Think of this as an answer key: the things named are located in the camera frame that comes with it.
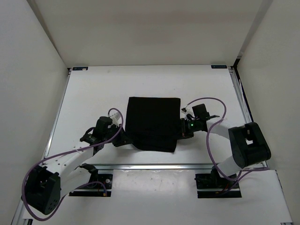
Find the black skirt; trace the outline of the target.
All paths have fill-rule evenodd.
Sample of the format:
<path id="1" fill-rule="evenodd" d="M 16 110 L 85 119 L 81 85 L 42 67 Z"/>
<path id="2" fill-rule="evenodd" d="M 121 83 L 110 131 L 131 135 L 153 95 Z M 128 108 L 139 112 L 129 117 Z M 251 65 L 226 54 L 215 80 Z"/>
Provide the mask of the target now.
<path id="1" fill-rule="evenodd" d="M 177 97 L 130 97 L 125 131 L 133 145 L 143 151 L 175 152 L 180 104 Z"/>

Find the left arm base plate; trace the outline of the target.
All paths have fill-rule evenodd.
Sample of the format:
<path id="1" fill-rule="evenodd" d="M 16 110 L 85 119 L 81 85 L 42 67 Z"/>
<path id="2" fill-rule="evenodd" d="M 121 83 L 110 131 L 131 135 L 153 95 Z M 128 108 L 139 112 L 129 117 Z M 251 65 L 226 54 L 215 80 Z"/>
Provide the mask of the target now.
<path id="1" fill-rule="evenodd" d="M 73 197 L 111 197 L 113 186 L 113 171 L 99 170 L 97 178 L 90 177 L 89 185 L 69 193 Z"/>

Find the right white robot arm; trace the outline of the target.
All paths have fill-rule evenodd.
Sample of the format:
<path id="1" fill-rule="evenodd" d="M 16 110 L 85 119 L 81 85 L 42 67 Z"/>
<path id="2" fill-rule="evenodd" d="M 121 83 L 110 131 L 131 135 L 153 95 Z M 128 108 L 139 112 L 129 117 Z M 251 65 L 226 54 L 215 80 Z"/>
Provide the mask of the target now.
<path id="1" fill-rule="evenodd" d="M 236 181 L 236 173 L 242 173 L 249 166 L 267 161 L 271 158 L 270 148 L 264 135 L 255 122 L 241 126 L 225 121 L 218 115 L 210 115 L 205 104 L 200 104 L 188 110 L 181 109 L 184 118 L 180 119 L 182 138 L 188 139 L 194 136 L 194 132 L 206 132 L 206 146 L 209 157 L 213 163 L 210 173 L 210 181 L 215 187 L 222 187 L 227 181 Z M 230 141 L 232 155 L 221 163 L 213 159 L 209 146 L 209 135 L 217 134 Z"/>

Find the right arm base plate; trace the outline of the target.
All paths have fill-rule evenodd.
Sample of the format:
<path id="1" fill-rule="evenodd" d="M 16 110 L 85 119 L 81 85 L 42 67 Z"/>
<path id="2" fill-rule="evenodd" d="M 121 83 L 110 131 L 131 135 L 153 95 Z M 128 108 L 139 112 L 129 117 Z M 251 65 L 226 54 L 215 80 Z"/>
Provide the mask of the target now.
<path id="1" fill-rule="evenodd" d="M 216 177 L 212 173 L 197 173 L 195 175 L 197 198 L 241 198 L 239 184 L 234 187 L 234 181 Z"/>

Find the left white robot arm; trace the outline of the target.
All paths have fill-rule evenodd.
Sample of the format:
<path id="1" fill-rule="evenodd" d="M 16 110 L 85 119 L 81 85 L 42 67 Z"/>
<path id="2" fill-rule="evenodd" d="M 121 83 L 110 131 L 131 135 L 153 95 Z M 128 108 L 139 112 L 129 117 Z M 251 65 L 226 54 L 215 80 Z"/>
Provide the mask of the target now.
<path id="1" fill-rule="evenodd" d="M 59 153 L 33 165 L 22 182 L 22 200 L 27 211 L 36 219 L 31 208 L 36 209 L 49 219 L 59 208 L 65 195 L 87 186 L 92 188 L 98 181 L 97 168 L 87 164 L 106 144 L 114 147 L 130 144 L 123 128 L 121 112 L 101 116 L 94 127 L 89 128 L 80 141 L 86 147 Z"/>

